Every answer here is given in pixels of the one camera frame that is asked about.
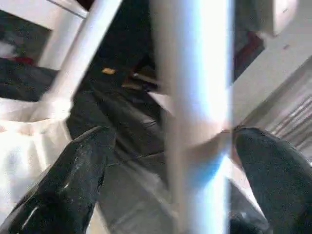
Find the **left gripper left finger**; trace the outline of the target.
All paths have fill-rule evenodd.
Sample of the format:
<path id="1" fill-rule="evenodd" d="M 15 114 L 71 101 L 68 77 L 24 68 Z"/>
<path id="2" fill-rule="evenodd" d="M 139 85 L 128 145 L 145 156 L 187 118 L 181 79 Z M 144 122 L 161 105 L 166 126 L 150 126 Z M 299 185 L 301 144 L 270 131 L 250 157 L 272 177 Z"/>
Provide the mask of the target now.
<path id="1" fill-rule="evenodd" d="M 106 127 L 95 127 L 72 140 L 13 208 L 0 232 L 86 233 L 115 141 L 115 132 Z"/>

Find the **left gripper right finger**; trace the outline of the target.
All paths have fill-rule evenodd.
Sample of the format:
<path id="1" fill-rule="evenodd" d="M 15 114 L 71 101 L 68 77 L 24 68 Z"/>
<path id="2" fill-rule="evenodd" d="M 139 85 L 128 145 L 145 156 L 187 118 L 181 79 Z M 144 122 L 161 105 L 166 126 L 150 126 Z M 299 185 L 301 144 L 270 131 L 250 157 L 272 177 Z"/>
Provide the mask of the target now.
<path id="1" fill-rule="evenodd" d="M 289 142 L 240 128 L 235 149 L 253 195 L 275 234 L 312 232 L 312 167 Z"/>

